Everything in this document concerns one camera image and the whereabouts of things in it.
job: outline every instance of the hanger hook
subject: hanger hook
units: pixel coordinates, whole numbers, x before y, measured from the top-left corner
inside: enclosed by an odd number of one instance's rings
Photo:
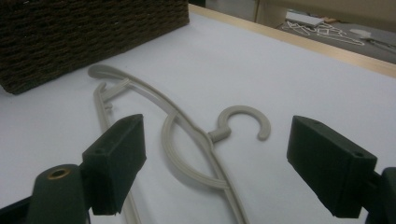
[[[234,114],[247,114],[255,118],[260,123],[260,131],[257,137],[260,141],[264,141],[268,138],[271,132],[271,124],[265,115],[259,110],[246,106],[246,105],[234,105],[223,110],[218,118],[218,128],[209,133],[212,142],[218,142],[224,138],[227,138],[231,134],[231,128],[228,126],[228,118]]]

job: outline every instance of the clamp jaw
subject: clamp jaw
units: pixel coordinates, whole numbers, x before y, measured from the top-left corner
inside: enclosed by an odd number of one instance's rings
[[[288,160],[335,217],[396,224],[396,168],[374,171],[376,156],[323,123],[294,116]]]
[[[86,224],[120,213],[146,160],[143,116],[120,119],[83,154],[80,166],[48,169],[35,180],[27,223]]]

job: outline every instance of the clothes hanger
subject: clothes hanger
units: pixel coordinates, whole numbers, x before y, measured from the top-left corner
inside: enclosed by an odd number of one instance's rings
[[[109,125],[106,112],[112,107],[112,105],[108,102],[109,99],[116,96],[121,91],[125,91],[127,88],[134,88],[135,91],[150,99],[151,102],[158,105],[168,114],[168,117],[165,119],[163,124],[162,143],[165,153],[167,154],[170,161],[176,166],[177,169],[190,178],[206,186],[209,186],[210,188],[224,190],[237,223],[248,224],[248,218],[243,205],[241,204],[235,188],[230,181],[230,178],[227,176],[227,173],[225,172],[216,151],[214,150],[214,143],[225,139],[230,135],[231,129],[227,125],[227,120],[234,114],[247,114],[255,118],[261,125],[258,135],[259,140],[265,140],[271,132],[271,127],[268,118],[265,117],[263,113],[257,109],[245,105],[231,106],[225,109],[219,115],[219,127],[213,132],[206,133],[204,130],[199,128],[199,126],[195,124],[192,119],[190,119],[189,116],[184,113],[183,110],[181,110],[179,106],[177,106],[168,97],[157,91],[143,80],[107,65],[94,65],[90,67],[88,73],[90,77],[115,78],[121,80],[120,83],[109,89],[106,89],[106,83],[102,83],[94,92],[95,104],[102,129],[107,128]],[[213,166],[217,176],[216,178],[196,171],[193,167],[184,162],[178,155],[170,137],[172,132],[171,126],[176,122],[176,120],[178,120],[180,125],[182,125],[182,127],[191,135],[191,137],[199,143],[202,150],[208,157],[209,162]],[[141,223],[135,207],[127,205],[125,209],[128,211],[125,213],[130,215],[130,217],[127,217],[129,224]]]

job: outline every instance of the wicker basket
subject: wicker basket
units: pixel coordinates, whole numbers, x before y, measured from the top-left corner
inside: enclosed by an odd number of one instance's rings
[[[187,0],[0,0],[0,84],[28,91],[188,22]]]

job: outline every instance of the table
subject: table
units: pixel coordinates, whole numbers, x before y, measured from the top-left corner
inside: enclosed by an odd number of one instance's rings
[[[364,223],[338,219],[286,160],[291,118],[317,119],[395,166],[396,66],[191,6],[188,26],[99,62],[145,80],[206,131],[231,105],[249,105],[272,124],[265,142],[248,116],[230,119],[232,136],[216,144],[250,223]],[[88,67],[18,96],[0,93],[0,207],[31,194],[35,177],[81,153],[100,136],[92,93],[103,80]],[[114,81],[106,80],[108,86]],[[111,120],[142,113],[148,160],[132,192],[142,223],[235,223],[224,197],[182,175],[161,147],[166,114],[136,92],[112,101]],[[175,128],[176,146],[211,175],[197,146]],[[123,216],[92,223],[124,223]]]

